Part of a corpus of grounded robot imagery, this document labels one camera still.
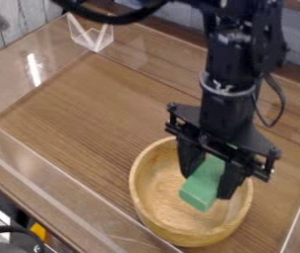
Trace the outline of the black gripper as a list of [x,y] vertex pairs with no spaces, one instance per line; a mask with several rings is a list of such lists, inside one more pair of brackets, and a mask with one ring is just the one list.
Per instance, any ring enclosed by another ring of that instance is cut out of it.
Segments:
[[254,126],[258,94],[203,92],[199,106],[170,103],[166,131],[178,141],[180,173],[188,178],[214,155],[226,162],[218,198],[230,200],[250,176],[267,182],[281,149]]

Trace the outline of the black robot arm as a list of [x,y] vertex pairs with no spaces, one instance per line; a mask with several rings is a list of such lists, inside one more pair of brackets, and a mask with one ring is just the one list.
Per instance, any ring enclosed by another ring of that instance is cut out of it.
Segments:
[[180,173],[191,179],[209,158],[221,158],[226,171],[217,197],[223,200],[233,197],[246,178],[269,181],[281,150],[253,120],[261,116],[261,84],[285,95],[271,77],[287,54],[283,0],[138,0],[142,7],[120,16],[96,12],[78,0],[52,1],[84,19],[115,26],[142,21],[171,2],[199,10],[209,46],[199,79],[202,104],[167,105],[166,130],[176,136]]

